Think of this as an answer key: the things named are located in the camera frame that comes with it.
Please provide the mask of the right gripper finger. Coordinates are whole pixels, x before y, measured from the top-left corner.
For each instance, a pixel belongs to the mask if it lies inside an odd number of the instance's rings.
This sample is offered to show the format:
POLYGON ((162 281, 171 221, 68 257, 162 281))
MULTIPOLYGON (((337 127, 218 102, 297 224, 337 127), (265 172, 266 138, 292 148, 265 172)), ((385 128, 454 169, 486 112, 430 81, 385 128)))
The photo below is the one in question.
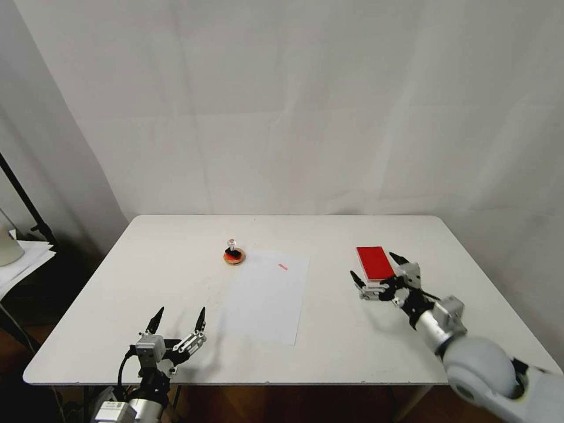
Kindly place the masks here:
POLYGON ((391 289, 386 283, 365 283, 354 271, 350 275, 359 291, 359 298, 366 301, 391 301, 391 289))
POLYGON ((392 265, 394 270, 416 270, 417 264, 408 261, 405 257, 400 256, 398 254, 393 253, 392 251, 388 252, 390 259, 394 262, 392 265))

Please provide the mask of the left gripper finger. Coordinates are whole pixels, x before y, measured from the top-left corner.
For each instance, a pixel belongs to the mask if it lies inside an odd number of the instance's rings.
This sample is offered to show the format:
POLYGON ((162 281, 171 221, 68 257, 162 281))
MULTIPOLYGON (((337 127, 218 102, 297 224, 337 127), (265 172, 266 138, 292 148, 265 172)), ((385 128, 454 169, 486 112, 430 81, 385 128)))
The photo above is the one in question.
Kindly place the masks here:
POLYGON ((185 338, 182 338, 179 342, 177 342, 173 346, 172 351, 178 354, 184 354, 184 353, 190 355, 194 354, 199 348, 203 346, 203 344, 207 340, 206 335, 204 333, 205 327, 206 327, 206 308, 203 307, 197 318, 194 330, 185 338))
POLYGON ((146 329, 139 333, 139 340, 145 338, 157 339, 160 337, 160 335, 157 334, 157 330, 163 317, 164 309, 164 307, 161 307, 159 311, 149 320, 146 329))

